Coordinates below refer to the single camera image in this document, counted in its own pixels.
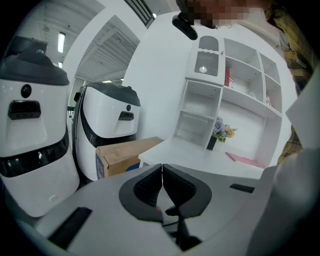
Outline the pink flat box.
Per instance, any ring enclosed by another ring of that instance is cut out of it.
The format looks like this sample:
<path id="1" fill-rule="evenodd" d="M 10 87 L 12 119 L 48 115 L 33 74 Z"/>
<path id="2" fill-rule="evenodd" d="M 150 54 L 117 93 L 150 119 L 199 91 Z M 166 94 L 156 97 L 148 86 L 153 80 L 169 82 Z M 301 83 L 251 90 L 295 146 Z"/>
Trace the pink flat box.
<path id="1" fill-rule="evenodd" d="M 255 166 L 255 167 L 258 167 L 258 168 L 261 168 L 261 169 L 265 168 L 265 166 L 263 164 L 258 163 L 256 160 L 251 160 L 249 158 L 245 158 L 244 157 L 243 161 L 247 165 L 252 165 L 252 166 Z"/>
<path id="2" fill-rule="evenodd" d="M 244 164 L 248 163 L 248 161 L 250 160 L 248 158 L 245 158 L 245 157 L 242 157 L 242 156 L 238 156 L 238 155 L 230 153 L 230 152 L 226 152 L 226 155 L 228 157 L 230 157 L 233 161 L 241 162 L 241 163 L 244 163 Z"/>

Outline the ceiling air vent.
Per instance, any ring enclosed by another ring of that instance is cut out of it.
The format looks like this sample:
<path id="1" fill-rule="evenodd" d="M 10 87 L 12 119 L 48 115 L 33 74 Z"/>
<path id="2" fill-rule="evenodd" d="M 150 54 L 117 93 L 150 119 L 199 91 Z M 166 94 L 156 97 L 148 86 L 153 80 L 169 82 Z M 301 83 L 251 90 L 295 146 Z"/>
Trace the ceiling air vent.
<path id="1" fill-rule="evenodd" d="M 144 0 L 124 0 L 125 3 L 134 11 L 134 13 L 140 18 L 146 28 L 149 28 L 155 17 L 147 6 Z"/>

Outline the white shelf hutch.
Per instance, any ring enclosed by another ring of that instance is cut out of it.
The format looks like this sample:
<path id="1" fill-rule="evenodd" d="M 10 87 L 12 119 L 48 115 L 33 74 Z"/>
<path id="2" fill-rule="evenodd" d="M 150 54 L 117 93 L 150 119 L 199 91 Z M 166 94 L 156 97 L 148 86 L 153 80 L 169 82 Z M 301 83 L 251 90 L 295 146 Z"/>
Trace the white shelf hutch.
<path id="1" fill-rule="evenodd" d="M 270 165 L 282 126 L 282 92 L 277 64 L 257 42 L 256 36 L 201 35 L 192 43 L 172 138 L 206 149 L 221 117 L 237 131 L 215 150 Z M 226 67 L 234 78 L 229 87 Z"/>

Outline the person's yellow plaid shirt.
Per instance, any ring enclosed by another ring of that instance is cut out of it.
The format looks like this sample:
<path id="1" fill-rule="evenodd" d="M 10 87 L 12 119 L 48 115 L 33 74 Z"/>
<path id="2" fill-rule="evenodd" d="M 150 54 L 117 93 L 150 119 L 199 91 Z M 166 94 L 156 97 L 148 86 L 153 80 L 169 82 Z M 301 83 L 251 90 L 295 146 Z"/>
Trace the person's yellow plaid shirt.
<path id="1" fill-rule="evenodd" d="M 319 57 L 311 42 L 308 18 L 314 12 L 308 0 L 270 0 L 264 11 L 266 21 L 279 31 L 283 57 L 299 96 L 309 83 L 319 64 Z"/>

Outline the large white black robot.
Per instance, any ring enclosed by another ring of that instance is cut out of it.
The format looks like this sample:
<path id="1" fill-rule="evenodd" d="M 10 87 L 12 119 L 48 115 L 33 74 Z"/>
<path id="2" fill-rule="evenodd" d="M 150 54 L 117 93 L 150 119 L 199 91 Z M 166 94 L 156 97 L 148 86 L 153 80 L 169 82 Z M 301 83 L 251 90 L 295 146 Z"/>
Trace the large white black robot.
<path id="1" fill-rule="evenodd" d="M 106 175 L 96 166 L 96 149 L 134 141 L 141 103 L 130 86 L 90 82 L 74 96 L 72 153 L 78 171 L 88 182 Z"/>
<path id="2" fill-rule="evenodd" d="M 34 218 L 80 183 L 67 127 L 70 82 L 46 51 L 44 41 L 15 36 L 0 61 L 0 179 Z"/>

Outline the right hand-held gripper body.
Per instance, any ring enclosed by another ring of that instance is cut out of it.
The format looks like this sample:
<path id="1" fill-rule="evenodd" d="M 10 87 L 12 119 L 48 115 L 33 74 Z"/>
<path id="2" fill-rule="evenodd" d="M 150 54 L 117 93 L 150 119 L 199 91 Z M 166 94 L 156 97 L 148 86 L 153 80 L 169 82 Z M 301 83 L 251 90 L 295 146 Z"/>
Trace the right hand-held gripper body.
<path id="1" fill-rule="evenodd" d="M 276 169 L 251 253 L 320 253 L 320 73 L 286 114 L 302 150 Z"/>

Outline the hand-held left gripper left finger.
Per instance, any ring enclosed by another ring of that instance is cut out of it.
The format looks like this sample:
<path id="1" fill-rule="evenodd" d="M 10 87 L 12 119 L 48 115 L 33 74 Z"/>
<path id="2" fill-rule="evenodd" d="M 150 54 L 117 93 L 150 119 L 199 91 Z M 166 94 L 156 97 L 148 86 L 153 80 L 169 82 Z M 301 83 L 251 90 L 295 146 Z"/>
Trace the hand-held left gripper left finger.
<path id="1" fill-rule="evenodd" d="M 157 209 L 162 166 L 104 178 L 75 192 L 36 224 L 36 230 L 72 256 L 175 256 L 180 248 Z"/>

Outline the red book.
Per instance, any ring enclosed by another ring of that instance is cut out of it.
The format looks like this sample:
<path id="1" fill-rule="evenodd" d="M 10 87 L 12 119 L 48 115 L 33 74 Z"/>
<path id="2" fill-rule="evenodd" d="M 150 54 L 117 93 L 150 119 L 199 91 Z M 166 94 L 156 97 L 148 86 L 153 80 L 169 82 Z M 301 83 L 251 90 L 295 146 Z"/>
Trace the red book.
<path id="1" fill-rule="evenodd" d="M 230 87 L 234 82 L 234 76 L 232 74 L 231 68 L 226 67 L 225 68 L 225 81 L 224 81 L 224 86 L 225 87 Z"/>

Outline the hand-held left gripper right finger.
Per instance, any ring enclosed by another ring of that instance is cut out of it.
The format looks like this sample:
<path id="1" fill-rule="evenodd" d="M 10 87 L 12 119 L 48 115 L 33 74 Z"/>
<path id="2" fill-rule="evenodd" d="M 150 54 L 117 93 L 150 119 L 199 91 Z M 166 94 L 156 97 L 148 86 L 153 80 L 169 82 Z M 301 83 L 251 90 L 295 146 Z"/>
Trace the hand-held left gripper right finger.
<path id="1" fill-rule="evenodd" d="M 258 182 L 163 164 L 162 185 L 177 224 L 164 229 L 162 252 L 181 253 L 204 243 L 236 216 Z"/>

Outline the white desk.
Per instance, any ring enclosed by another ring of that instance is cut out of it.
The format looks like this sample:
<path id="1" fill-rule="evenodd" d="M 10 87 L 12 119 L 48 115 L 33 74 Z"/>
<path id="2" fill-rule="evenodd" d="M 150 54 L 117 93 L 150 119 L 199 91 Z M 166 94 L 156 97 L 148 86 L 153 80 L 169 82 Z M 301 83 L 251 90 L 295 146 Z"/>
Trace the white desk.
<path id="1" fill-rule="evenodd" d="M 264 174 L 274 176 L 276 166 L 262 169 L 233 161 L 223 152 L 202 149 L 195 144 L 170 138 L 141 153 L 140 166 L 170 164 L 206 173 L 259 180 Z"/>

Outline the potted flower bouquet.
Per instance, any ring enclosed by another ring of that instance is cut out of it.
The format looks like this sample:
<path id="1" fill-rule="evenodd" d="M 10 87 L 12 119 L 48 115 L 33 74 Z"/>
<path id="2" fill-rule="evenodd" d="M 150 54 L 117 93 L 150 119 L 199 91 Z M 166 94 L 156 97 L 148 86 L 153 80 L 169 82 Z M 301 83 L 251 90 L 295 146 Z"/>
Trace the potted flower bouquet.
<path id="1" fill-rule="evenodd" d="M 216 142 L 225 143 L 227 138 L 235 136 L 237 130 L 237 128 L 232 128 L 229 124 L 224 124 L 223 119 L 218 116 L 206 149 L 212 151 Z"/>

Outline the brown cardboard box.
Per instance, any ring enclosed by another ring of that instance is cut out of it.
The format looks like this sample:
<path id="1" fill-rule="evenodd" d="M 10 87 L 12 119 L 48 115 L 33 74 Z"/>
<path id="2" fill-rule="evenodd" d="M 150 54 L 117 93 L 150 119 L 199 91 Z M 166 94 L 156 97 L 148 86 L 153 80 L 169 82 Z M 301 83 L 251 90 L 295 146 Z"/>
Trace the brown cardboard box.
<path id="1" fill-rule="evenodd" d="M 139 168 L 139 155 L 162 143 L 159 137 L 99 146 L 95 151 L 97 178 L 103 179 Z"/>

